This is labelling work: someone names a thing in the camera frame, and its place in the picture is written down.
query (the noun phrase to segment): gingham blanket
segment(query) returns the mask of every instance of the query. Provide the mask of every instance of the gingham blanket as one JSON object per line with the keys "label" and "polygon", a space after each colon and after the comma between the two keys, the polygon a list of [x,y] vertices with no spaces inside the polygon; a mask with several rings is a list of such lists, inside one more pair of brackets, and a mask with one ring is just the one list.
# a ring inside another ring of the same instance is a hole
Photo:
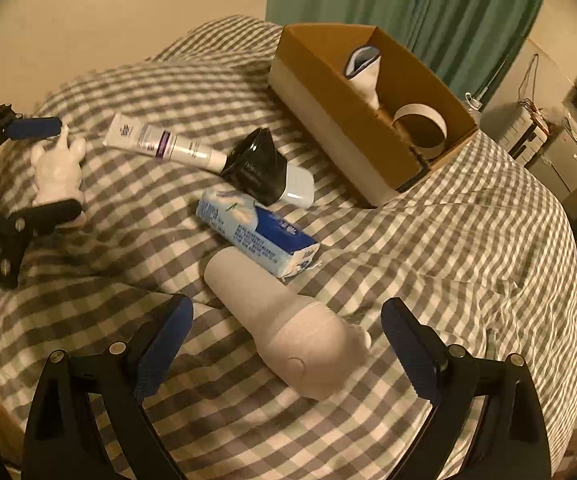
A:
{"label": "gingham blanket", "polygon": [[[359,208],[337,171],[267,88],[281,28],[252,18],[206,23],[146,62],[86,75],[51,94],[90,142],[82,169],[88,224],[37,238],[16,290],[0,290],[0,395],[23,426],[48,354],[103,351],[127,340],[172,292],[196,303],[168,380],[144,407],[189,479],[379,479],[429,410],[415,396],[380,327],[400,296],[443,340],[474,356],[526,357],[547,425],[553,467],[577,411],[577,258],[561,206],[479,133],[450,164],[391,205]],[[319,267],[289,287],[316,296],[373,338],[368,364],[316,402],[297,396],[203,283],[226,242],[194,215],[220,178],[174,162],[104,148],[116,111],[228,150],[270,126],[289,160],[315,175],[309,210],[274,209],[321,241]],[[30,144],[0,160],[0,210],[35,195]],[[455,472],[474,410],[444,474]],[[128,470],[98,417],[115,468]]]}

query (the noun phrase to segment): tissue pack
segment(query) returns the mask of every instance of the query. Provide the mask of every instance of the tissue pack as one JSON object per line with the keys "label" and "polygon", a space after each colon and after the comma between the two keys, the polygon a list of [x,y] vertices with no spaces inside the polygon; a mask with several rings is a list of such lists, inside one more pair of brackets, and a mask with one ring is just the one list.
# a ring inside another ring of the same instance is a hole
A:
{"label": "tissue pack", "polygon": [[277,278],[308,267],[319,243],[246,194],[206,189],[197,215]]}

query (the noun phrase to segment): roll of tape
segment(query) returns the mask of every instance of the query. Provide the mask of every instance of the roll of tape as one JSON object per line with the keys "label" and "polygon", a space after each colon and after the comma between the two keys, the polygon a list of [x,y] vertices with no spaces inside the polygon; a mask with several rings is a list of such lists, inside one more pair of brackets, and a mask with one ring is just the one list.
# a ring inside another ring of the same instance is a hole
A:
{"label": "roll of tape", "polygon": [[417,142],[415,142],[415,138],[413,135],[410,136],[411,137],[410,140],[417,149],[417,151],[419,152],[419,154],[422,155],[427,160],[432,160],[433,158],[437,158],[438,156],[440,156],[444,152],[444,149],[446,148],[446,134],[447,134],[446,121],[444,121],[444,118],[441,116],[441,114],[437,110],[431,108],[428,105],[423,105],[420,103],[412,103],[409,105],[404,105],[395,112],[395,116],[393,117],[393,122],[391,123],[391,125],[394,125],[399,119],[407,115],[419,115],[425,117],[427,119],[430,119],[438,127],[438,129],[441,132],[442,140],[440,140],[440,142],[438,142],[435,146],[431,147],[419,146]]}

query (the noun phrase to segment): cardboard box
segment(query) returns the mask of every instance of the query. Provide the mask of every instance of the cardboard box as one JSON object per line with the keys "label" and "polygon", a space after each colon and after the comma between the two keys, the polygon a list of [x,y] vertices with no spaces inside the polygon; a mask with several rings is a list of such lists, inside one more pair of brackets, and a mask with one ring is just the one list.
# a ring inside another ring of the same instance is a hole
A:
{"label": "cardboard box", "polygon": [[[381,107],[377,111],[359,97],[343,76],[348,56],[365,44],[382,52],[377,80]],[[386,204],[446,164],[478,129],[448,87],[379,27],[341,23],[287,25],[268,84],[360,198],[373,206]],[[415,151],[406,131],[390,125],[395,112],[410,103],[426,104],[446,121],[446,150],[433,161]]]}

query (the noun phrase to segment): checkered bedsheet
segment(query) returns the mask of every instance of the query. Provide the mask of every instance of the checkered bedsheet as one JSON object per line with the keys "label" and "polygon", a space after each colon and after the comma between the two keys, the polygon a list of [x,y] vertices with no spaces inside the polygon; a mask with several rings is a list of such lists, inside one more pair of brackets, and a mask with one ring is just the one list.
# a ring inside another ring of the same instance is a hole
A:
{"label": "checkered bedsheet", "polygon": [[[86,75],[51,94],[90,149],[83,163],[88,224],[37,238],[20,285],[0,290],[0,396],[23,426],[48,354],[103,351],[127,340],[173,292],[196,304],[168,380],[144,407],[189,479],[380,479],[429,410],[382,333],[380,307],[400,296],[447,343],[474,356],[526,357],[543,407],[553,467],[577,411],[577,258],[555,198],[479,133],[450,164],[391,205],[357,206],[335,168],[271,97],[267,75],[281,28],[241,16],[206,23],[157,56]],[[203,283],[226,242],[194,215],[205,171],[107,149],[116,111],[222,150],[270,126],[281,152],[315,175],[315,205],[274,210],[321,241],[319,267],[289,287],[316,296],[373,338],[368,364],[324,402],[297,396]],[[0,210],[29,206],[30,144],[0,160]],[[474,409],[444,474],[475,429]],[[108,418],[98,423],[115,468],[128,463]]]}

